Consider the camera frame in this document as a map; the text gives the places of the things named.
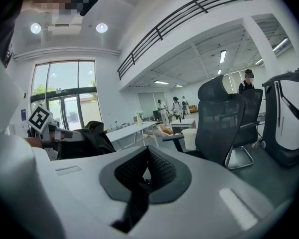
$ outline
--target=sofa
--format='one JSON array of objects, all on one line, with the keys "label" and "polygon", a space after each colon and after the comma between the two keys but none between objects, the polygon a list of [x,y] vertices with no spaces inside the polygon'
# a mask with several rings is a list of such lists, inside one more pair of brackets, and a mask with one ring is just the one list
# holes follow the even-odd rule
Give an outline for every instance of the sofa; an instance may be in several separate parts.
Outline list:
[{"label": "sofa", "polygon": [[189,106],[189,111],[190,111],[190,113],[192,114],[192,113],[197,112],[197,111],[198,111],[198,108],[197,108],[197,106]]}]

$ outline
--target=person in white clothing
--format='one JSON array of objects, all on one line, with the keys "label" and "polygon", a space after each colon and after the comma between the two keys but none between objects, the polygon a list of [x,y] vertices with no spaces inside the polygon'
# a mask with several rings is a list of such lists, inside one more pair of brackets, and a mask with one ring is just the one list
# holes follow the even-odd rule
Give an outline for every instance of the person in white clothing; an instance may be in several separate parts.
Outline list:
[{"label": "person in white clothing", "polygon": [[185,114],[190,114],[190,110],[189,110],[189,106],[188,106],[188,101],[185,97],[183,97],[183,102],[185,102],[186,105],[186,110],[185,110]]},{"label": "person in white clothing", "polygon": [[167,106],[160,99],[158,100],[158,110],[160,111],[161,118],[164,121],[163,123],[165,125],[169,125],[168,114],[167,114]]},{"label": "person in white clothing", "polygon": [[179,103],[178,98],[177,97],[173,97],[173,109],[172,111],[174,112],[174,115],[176,116],[176,119],[178,119],[179,117],[184,119],[184,114],[183,114],[183,106]]}]

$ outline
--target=black mesh office chair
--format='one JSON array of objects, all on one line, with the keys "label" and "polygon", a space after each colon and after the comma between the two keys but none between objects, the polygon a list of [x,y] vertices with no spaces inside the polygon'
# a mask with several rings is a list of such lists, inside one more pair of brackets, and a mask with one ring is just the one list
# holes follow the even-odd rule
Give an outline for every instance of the black mesh office chair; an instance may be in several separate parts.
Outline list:
[{"label": "black mesh office chair", "polygon": [[[198,90],[199,122],[196,135],[196,150],[186,154],[208,159],[223,166],[239,131],[245,100],[242,95],[228,94],[223,86],[223,75],[203,84]],[[175,135],[163,141],[182,139]]]},{"label": "black mesh office chair", "polygon": [[244,145],[254,143],[258,139],[257,118],[263,98],[263,90],[246,90],[242,93],[242,95],[246,101],[246,108],[241,127],[234,141],[233,151],[237,151],[236,148],[240,147],[242,151],[246,153],[247,157],[250,160],[250,163],[238,166],[229,166],[228,168],[230,170],[251,166],[254,163],[253,158],[245,149]]}]

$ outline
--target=chair base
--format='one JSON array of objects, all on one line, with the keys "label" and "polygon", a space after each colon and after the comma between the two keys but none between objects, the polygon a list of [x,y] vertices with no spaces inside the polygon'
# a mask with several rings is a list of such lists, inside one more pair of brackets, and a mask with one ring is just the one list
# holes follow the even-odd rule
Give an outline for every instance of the chair base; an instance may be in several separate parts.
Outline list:
[{"label": "chair base", "polygon": [[252,156],[250,155],[250,153],[248,152],[248,150],[244,146],[241,146],[240,148],[241,148],[241,151],[243,151],[247,155],[247,157],[250,160],[250,163],[247,163],[247,164],[244,164],[244,165],[233,165],[230,161],[231,160],[233,161],[233,155],[232,155],[233,152],[234,152],[234,154],[236,154],[237,151],[238,151],[238,148],[235,148],[235,149],[232,149],[228,153],[227,158],[225,160],[226,168],[228,170],[235,170],[235,169],[245,168],[245,167],[251,166],[254,163],[254,160],[253,160]]}]

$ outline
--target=flower vase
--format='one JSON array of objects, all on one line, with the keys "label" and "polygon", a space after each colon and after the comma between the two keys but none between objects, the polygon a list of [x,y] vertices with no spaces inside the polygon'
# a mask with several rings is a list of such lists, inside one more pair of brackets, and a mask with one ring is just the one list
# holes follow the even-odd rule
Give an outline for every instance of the flower vase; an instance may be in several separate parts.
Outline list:
[{"label": "flower vase", "polygon": [[141,119],[141,116],[138,116],[138,125],[143,125],[143,121]]}]

